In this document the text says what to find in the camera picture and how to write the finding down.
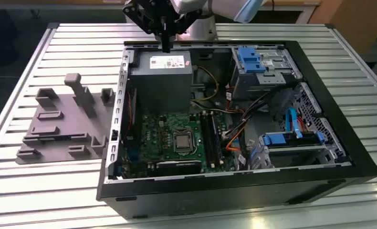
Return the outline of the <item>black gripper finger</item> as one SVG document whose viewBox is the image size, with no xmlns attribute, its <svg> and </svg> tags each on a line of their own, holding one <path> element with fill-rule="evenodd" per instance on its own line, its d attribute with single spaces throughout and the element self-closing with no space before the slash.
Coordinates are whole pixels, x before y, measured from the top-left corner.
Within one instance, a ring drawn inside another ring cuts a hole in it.
<svg viewBox="0 0 377 229">
<path fill-rule="evenodd" d="M 184 34 L 192 24 L 196 22 L 196 13 L 181 15 L 180 19 L 176 16 L 166 16 L 166 51 L 170 52 L 174 47 L 174 37 L 177 34 Z"/>
<path fill-rule="evenodd" d="M 166 18 L 162 18 L 161 21 L 153 21 L 145 15 L 144 9 L 134 3 L 134 0 L 126 1 L 122 11 L 148 34 L 156 35 L 162 44 L 162 51 L 166 52 Z"/>
</svg>

